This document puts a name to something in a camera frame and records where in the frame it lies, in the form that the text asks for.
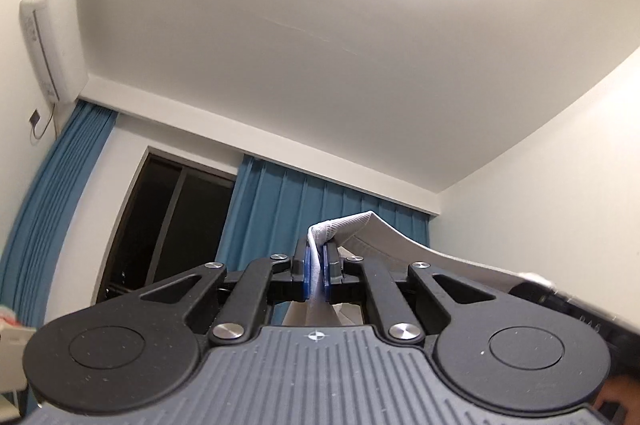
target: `metal pivot screw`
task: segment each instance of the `metal pivot screw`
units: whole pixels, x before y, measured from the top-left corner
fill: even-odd
[[[420,335],[420,329],[413,324],[394,324],[389,328],[389,334],[398,340],[411,340]]]
[[[244,328],[240,324],[225,322],[213,328],[213,335],[219,339],[239,339],[244,335]]]

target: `window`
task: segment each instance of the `window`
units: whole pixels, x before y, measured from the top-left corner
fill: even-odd
[[[233,187],[222,175],[150,154],[116,230],[97,302],[213,261]]]

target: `ceiling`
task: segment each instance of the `ceiling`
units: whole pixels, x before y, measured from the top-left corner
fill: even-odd
[[[78,0],[95,74],[439,192],[640,45],[640,0]]]

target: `white fabric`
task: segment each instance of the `white fabric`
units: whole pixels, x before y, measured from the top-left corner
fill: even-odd
[[[516,274],[437,252],[402,235],[374,212],[364,212],[363,214],[324,221],[309,227],[307,233],[307,241],[311,249],[309,300],[306,303],[293,302],[287,311],[283,325],[340,325],[342,318],[338,318],[332,306],[324,301],[324,285],[318,252],[318,248],[330,239],[333,239],[337,246],[342,246],[354,255],[366,255],[367,251],[377,251],[406,263],[428,262],[505,293],[520,284],[523,279],[533,280],[547,287],[553,286],[552,283],[539,275]]]
[[[22,369],[22,354],[35,328],[12,326],[0,320],[0,394],[22,391],[27,379]]]

